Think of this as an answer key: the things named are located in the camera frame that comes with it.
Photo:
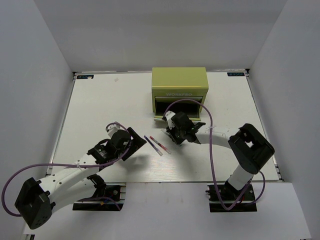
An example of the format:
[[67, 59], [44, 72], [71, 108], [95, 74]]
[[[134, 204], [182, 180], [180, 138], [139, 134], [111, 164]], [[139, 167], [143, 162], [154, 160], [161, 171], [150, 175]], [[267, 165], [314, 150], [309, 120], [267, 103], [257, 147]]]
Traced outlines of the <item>green bottom drawer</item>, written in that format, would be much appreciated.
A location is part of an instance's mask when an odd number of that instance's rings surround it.
[[[156, 100], [155, 101], [155, 111], [153, 119], [155, 121], [162, 121], [163, 115], [169, 105], [171, 105], [176, 100]], [[178, 113], [185, 113], [192, 121], [200, 121], [200, 108], [201, 106], [193, 101], [180, 101], [172, 105], [168, 111]]]

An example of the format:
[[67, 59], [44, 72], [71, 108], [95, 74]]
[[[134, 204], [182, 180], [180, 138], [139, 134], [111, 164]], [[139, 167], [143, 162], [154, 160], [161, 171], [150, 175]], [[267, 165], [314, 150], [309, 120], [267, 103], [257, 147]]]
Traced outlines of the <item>green drawer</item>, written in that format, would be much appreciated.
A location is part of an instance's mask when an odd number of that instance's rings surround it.
[[156, 102], [175, 102], [177, 100], [188, 99], [188, 100], [195, 100], [197, 102], [202, 102], [202, 96], [156, 96], [154, 100]]
[[[169, 105], [171, 105], [176, 100], [156, 100], [155, 101], [155, 111], [153, 119], [155, 121], [162, 121], [163, 115]], [[178, 113], [185, 113], [192, 121], [200, 121], [200, 108], [201, 106], [193, 101], [180, 101], [172, 105], [168, 111]]]

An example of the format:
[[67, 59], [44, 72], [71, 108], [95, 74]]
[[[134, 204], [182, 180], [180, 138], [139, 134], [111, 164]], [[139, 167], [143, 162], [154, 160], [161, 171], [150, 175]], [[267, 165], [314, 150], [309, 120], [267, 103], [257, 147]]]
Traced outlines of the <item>green top drawer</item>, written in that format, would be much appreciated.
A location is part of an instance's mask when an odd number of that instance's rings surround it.
[[202, 96], [156, 96], [154, 100], [156, 102], [175, 102], [177, 100], [188, 99], [188, 100], [195, 100], [197, 102], [202, 102]]

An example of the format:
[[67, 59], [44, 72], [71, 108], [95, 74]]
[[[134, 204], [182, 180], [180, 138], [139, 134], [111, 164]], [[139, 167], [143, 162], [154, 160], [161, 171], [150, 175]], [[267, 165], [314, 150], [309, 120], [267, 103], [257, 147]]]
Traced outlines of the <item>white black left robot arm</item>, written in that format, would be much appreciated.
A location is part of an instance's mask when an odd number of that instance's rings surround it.
[[117, 160], [127, 160], [146, 141], [131, 127], [124, 130], [113, 125], [107, 132], [107, 139], [98, 142], [70, 167], [39, 180], [31, 177], [23, 183], [14, 205], [31, 230], [44, 225], [66, 205], [112, 196], [112, 189], [98, 172]]

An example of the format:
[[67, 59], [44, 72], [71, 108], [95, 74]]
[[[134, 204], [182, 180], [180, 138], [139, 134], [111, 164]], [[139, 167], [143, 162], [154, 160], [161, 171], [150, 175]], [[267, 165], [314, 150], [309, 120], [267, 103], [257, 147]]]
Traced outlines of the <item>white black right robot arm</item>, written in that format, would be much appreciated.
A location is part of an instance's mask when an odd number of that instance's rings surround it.
[[236, 200], [244, 193], [246, 183], [264, 167], [274, 155], [274, 147], [250, 123], [240, 128], [205, 127], [204, 122], [193, 123], [184, 112], [168, 111], [164, 115], [166, 132], [180, 145], [184, 141], [209, 144], [231, 149], [238, 166], [225, 182], [226, 195]]

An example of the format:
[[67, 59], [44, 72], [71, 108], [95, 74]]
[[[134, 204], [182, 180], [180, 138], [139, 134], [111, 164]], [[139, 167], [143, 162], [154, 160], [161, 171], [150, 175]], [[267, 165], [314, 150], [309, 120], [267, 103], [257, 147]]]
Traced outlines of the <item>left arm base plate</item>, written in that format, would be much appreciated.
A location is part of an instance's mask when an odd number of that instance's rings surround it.
[[125, 203], [126, 184], [106, 184], [100, 192], [95, 192], [92, 197], [76, 201], [73, 211], [86, 212], [119, 212]]

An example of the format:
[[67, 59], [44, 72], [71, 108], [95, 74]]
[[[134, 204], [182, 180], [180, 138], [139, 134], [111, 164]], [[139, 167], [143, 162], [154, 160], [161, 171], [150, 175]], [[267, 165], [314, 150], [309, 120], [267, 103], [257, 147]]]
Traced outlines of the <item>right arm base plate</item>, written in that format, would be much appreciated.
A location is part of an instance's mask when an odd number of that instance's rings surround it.
[[[229, 208], [237, 199], [241, 191], [234, 194], [225, 188], [224, 184], [217, 185], [221, 199], [227, 208]], [[251, 203], [256, 199], [252, 184], [250, 184], [242, 197], [237, 201], [236, 205], [229, 211], [225, 210], [218, 198], [218, 195], [213, 184], [207, 186], [205, 191], [209, 197], [209, 211], [211, 213], [249, 213], [257, 212], [256, 203]]]

